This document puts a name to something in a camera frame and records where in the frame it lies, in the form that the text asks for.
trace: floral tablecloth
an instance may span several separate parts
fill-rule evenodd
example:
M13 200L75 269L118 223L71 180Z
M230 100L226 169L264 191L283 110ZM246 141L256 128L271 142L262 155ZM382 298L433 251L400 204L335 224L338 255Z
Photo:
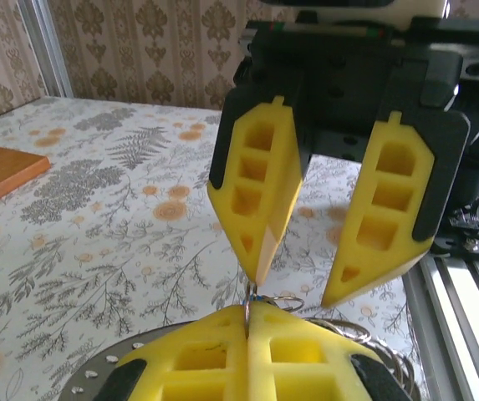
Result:
M0 146L53 165L0 200L0 401L56 399L99 350L242 300L206 195L218 122L209 110L56 98L0 117ZM318 307L358 171L313 158L260 292L363 325L420 374L400 279Z

